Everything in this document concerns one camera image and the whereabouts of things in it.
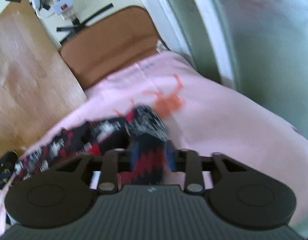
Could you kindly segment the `black red white patterned garment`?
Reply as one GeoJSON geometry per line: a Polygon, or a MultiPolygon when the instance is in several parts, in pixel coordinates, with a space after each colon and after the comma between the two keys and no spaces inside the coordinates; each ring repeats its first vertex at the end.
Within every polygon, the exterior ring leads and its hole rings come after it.
{"type": "Polygon", "coordinates": [[[130,143],[134,140],[139,142],[139,158],[130,171],[121,172],[120,182],[123,185],[159,184],[164,177],[168,133],[149,106],[138,106],[125,116],[87,121],[70,130],[62,129],[49,144],[17,161],[14,182],[26,180],[84,153],[99,157],[117,148],[130,151],[130,143]]]}

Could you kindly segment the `pink deer print bedsheet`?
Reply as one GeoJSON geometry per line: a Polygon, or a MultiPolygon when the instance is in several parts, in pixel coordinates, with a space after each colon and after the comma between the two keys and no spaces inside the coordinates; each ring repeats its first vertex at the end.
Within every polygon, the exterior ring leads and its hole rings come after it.
{"type": "Polygon", "coordinates": [[[155,185],[123,185],[130,151],[77,155],[0,193],[0,239],[301,239],[308,140],[289,122],[164,52],[116,72],[62,129],[149,106],[177,149],[155,185]]]}

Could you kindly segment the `brown padded cushion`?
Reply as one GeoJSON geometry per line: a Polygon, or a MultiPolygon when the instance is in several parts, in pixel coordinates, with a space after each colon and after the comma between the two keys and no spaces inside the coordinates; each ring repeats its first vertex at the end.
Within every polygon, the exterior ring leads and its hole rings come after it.
{"type": "Polygon", "coordinates": [[[82,89],[158,53],[162,39],[148,12],[133,5],[85,27],[60,49],[82,89]]]}

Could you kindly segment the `wood grain headboard panel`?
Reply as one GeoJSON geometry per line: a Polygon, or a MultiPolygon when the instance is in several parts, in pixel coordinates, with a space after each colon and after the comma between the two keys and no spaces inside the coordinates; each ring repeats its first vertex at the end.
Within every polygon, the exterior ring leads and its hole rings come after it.
{"type": "Polygon", "coordinates": [[[0,157],[25,150],[86,101],[27,0],[0,14],[0,157]]]}

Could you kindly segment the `black and green folded garment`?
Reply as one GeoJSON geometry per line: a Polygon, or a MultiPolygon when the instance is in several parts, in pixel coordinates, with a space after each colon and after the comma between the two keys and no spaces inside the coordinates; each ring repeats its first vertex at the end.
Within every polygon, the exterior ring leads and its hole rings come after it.
{"type": "Polygon", "coordinates": [[[0,158],[0,190],[3,189],[10,180],[18,158],[19,156],[15,151],[6,152],[0,158]]]}

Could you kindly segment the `white framed frosted glass door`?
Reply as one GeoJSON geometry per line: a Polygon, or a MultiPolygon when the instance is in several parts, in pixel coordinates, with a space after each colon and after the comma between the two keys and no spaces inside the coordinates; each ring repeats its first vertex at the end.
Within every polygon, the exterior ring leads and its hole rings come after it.
{"type": "Polygon", "coordinates": [[[141,0],[167,47],[308,139],[308,0],[141,0]]]}

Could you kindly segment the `white power strip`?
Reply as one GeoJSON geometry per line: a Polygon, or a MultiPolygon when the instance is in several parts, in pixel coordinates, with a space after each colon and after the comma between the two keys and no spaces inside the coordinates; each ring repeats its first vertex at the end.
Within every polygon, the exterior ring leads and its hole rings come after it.
{"type": "Polygon", "coordinates": [[[61,16],[63,20],[71,20],[76,16],[72,0],[52,0],[52,10],[57,16],[61,16]]]}

